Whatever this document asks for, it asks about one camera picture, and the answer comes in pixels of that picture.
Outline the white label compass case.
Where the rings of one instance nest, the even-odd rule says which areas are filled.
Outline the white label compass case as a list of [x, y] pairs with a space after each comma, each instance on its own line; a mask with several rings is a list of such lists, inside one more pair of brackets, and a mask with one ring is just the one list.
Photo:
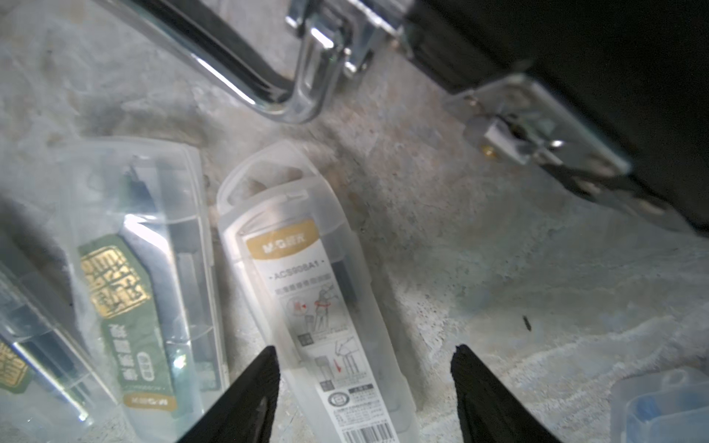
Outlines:
[[234, 278], [321, 442], [416, 442], [417, 408], [332, 187], [293, 144], [244, 160], [216, 201]]

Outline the green label compass case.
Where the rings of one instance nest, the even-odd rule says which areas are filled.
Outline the green label compass case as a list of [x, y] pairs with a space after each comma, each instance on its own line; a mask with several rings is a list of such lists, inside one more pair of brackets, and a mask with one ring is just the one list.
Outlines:
[[184, 144], [58, 148], [79, 331], [142, 442], [175, 442], [229, 385], [201, 158]]

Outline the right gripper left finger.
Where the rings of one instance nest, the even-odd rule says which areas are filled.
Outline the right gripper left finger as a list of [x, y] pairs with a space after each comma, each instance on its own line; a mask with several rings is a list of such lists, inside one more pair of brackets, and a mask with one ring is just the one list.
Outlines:
[[179, 443], [271, 439], [281, 381], [277, 352], [265, 347]]

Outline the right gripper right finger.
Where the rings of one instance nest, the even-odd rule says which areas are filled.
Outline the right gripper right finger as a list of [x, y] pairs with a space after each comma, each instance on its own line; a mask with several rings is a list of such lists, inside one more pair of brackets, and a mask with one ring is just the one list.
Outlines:
[[451, 361], [463, 441], [559, 443], [466, 345]]

